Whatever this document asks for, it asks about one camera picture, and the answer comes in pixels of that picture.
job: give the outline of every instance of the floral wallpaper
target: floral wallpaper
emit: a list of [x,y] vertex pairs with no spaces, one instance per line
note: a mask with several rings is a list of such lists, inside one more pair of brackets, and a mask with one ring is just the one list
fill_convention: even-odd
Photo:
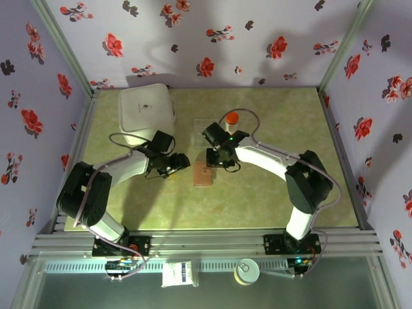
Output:
[[46,2],[93,88],[318,86],[359,4]]
[[408,0],[376,1],[321,94],[402,308],[412,303],[412,38],[405,15],[411,10]]
[[5,1],[0,18],[0,307],[9,308],[51,220],[86,94],[30,2]]

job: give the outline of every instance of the green table surface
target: green table surface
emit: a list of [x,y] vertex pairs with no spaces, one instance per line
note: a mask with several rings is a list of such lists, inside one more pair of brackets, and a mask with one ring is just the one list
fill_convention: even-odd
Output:
[[[99,96],[83,160],[105,162],[125,153],[108,135],[119,132],[119,90]],[[315,88],[276,89],[171,89],[175,102],[175,134],[178,153],[191,162],[204,155],[195,147],[194,119],[220,118],[232,108],[249,108],[261,119],[256,138],[281,149],[303,153],[315,151],[326,170],[340,183],[343,197],[335,207],[318,215],[318,227],[356,226],[355,213]],[[242,130],[252,132],[256,121],[239,113]],[[333,190],[326,201],[337,197]],[[230,174],[218,170],[210,187],[192,184],[192,168],[164,180],[142,175],[114,186],[107,211],[130,230],[138,229],[230,229],[284,227],[290,218],[285,182],[252,164]],[[66,230],[72,227],[68,218]]]

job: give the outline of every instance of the white box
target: white box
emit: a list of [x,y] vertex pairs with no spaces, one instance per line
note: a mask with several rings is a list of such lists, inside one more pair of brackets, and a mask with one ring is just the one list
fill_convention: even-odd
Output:
[[[118,119],[120,131],[152,140],[160,130],[174,133],[174,112],[169,90],[163,84],[129,88],[118,96]],[[145,141],[124,136],[129,145],[140,145]]]

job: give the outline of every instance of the small bottle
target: small bottle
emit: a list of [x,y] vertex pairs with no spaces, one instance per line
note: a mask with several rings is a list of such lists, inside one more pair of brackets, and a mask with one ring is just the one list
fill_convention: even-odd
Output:
[[238,113],[231,112],[226,115],[225,130],[230,135],[234,134],[238,130],[239,115]]

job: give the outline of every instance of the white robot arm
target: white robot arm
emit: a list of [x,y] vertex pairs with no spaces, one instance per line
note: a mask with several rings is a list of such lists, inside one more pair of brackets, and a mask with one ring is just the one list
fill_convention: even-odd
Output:
[[106,212],[110,188],[153,169],[167,178],[190,166],[185,154],[166,153],[172,140],[171,135],[157,131],[152,141],[134,147],[131,155],[116,158],[106,167],[85,162],[75,164],[57,198],[57,208],[72,218],[79,218],[80,223],[96,235],[119,242],[128,231]]
[[296,160],[299,158],[324,171],[317,155],[311,151],[289,153],[257,143],[242,131],[229,135],[217,123],[211,124],[202,134],[213,146],[207,149],[208,166],[227,169],[238,162],[247,162],[278,175],[286,182],[294,207],[284,235],[286,241],[295,245],[302,241],[310,232],[317,207],[333,187],[329,179]]

